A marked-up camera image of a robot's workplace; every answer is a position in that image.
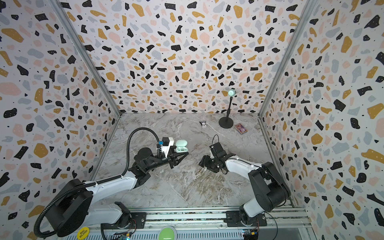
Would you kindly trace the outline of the mint green charging case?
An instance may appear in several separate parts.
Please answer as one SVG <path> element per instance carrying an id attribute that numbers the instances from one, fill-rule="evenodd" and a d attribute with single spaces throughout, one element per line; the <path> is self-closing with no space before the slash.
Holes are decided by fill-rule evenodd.
<path id="1" fill-rule="evenodd" d="M 176 153 L 186 153 L 188 152 L 187 148 L 188 142 L 186 140 L 178 140 L 176 141 Z"/>

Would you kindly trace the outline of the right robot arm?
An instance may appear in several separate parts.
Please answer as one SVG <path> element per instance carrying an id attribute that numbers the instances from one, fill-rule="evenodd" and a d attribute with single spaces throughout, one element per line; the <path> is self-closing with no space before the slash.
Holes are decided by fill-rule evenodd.
<path id="1" fill-rule="evenodd" d="M 261 218 L 286 203 L 291 192 L 271 162 L 256 164 L 239 156 L 226 153 L 220 143 L 210 146 L 211 154 L 202 157 L 199 165 L 213 173 L 235 173 L 249 180 L 254 197 L 241 205 L 237 211 L 227 211 L 224 220 L 228 227 L 263 224 Z"/>

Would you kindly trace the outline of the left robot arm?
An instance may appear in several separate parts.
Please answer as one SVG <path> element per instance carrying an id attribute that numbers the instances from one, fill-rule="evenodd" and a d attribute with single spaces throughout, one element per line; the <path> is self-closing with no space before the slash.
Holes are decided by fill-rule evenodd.
<path id="1" fill-rule="evenodd" d="M 112 207 L 96 209 L 93 204 L 111 195 L 142 186 L 150 171 L 169 165 L 177 166 L 187 155 L 187 147 L 158 146 L 158 153 L 142 148 L 134 157 L 134 163 L 125 174 L 94 182 L 69 181 L 39 215 L 34 233 L 39 238 L 53 235 L 65 237 L 77 229 L 102 224 L 118 224 L 126 227 L 133 221 L 130 210 L 121 202 Z"/>

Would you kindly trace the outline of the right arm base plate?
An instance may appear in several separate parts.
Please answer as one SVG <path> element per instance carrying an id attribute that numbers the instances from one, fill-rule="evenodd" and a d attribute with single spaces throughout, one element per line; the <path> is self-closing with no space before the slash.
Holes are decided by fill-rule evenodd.
<path id="1" fill-rule="evenodd" d="M 264 214 L 249 217 L 244 211 L 226 211 L 224 222 L 228 227 L 266 227 L 267 220 Z"/>

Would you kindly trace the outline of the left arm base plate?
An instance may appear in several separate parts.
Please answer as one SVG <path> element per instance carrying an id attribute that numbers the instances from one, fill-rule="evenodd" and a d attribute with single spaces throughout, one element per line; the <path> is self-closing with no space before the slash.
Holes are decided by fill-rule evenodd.
<path id="1" fill-rule="evenodd" d="M 103 225 L 106 230 L 137 230 L 144 228 L 146 218 L 146 212 L 123 213 L 116 222 Z"/>

